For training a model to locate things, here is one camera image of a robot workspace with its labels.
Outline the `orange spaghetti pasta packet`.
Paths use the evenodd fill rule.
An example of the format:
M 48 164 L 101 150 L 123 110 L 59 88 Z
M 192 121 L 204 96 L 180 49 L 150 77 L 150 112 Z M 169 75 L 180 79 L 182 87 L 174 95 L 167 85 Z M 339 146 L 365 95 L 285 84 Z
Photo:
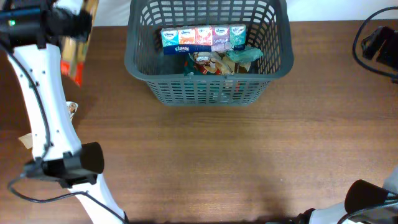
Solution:
M 83 82 L 83 69 L 90 44 L 90 35 L 95 23 L 99 0 L 83 1 L 80 10 L 90 15 L 90 27 L 87 38 L 78 40 L 72 37 L 64 37 L 62 43 L 62 53 L 60 69 L 62 75 L 69 77 L 77 86 Z

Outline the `small mint green packet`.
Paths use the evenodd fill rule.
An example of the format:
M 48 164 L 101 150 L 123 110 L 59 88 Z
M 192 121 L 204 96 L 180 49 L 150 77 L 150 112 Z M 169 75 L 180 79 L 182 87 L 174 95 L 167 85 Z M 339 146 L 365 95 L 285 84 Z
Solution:
M 261 49 L 248 46 L 243 50 L 227 51 L 226 55 L 235 63 L 251 63 L 264 54 Z

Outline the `green Nescafe coffee bag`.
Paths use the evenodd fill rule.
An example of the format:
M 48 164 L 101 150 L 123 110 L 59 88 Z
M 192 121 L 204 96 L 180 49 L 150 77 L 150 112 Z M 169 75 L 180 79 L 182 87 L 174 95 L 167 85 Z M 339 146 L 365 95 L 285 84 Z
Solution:
M 216 72 L 210 72 L 204 66 L 195 63 L 190 54 L 185 57 L 183 71 L 185 75 L 216 75 Z

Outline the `Kleenex tissue multipack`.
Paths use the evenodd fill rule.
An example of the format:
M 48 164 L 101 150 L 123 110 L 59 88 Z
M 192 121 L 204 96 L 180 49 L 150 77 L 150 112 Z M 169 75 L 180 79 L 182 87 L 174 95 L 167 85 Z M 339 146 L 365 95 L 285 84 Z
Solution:
M 160 32 L 164 54 L 225 52 L 246 47 L 246 25 L 206 25 L 164 28 Z

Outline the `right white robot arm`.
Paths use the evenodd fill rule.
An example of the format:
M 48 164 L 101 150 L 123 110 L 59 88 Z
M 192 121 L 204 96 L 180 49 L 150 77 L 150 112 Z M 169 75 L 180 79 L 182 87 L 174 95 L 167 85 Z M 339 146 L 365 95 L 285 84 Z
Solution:
M 363 57 L 397 68 L 397 31 L 389 27 L 378 27 L 361 41 Z M 397 224 L 397 168 L 377 186 L 365 180 L 355 181 L 349 188 L 345 200 L 324 209 L 311 208 L 289 223 L 380 223 Z

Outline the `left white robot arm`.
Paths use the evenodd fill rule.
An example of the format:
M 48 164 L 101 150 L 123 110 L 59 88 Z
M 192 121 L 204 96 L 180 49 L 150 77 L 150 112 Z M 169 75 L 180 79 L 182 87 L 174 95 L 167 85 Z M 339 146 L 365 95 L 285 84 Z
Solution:
M 102 148 L 78 138 L 62 85 L 62 40 L 88 42 L 93 20 L 84 1 L 1 3 L 1 49 L 19 81 L 32 133 L 32 159 L 19 178 L 57 182 L 93 223 L 127 223 L 106 185 Z

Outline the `dark grey plastic basket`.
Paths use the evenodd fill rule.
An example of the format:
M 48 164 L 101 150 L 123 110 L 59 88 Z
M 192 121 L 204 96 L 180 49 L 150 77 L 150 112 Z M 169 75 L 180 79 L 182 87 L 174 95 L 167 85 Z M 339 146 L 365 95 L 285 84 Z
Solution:
M 164 54 L 164 28 L 246 25 L 246 47 L 261 49 L 248 73 L 185 75 L 186 55 Z M 132 1 L 124 63 L 166 105 L 248 105 L 294 64 L 287 3 L 253 1 Z

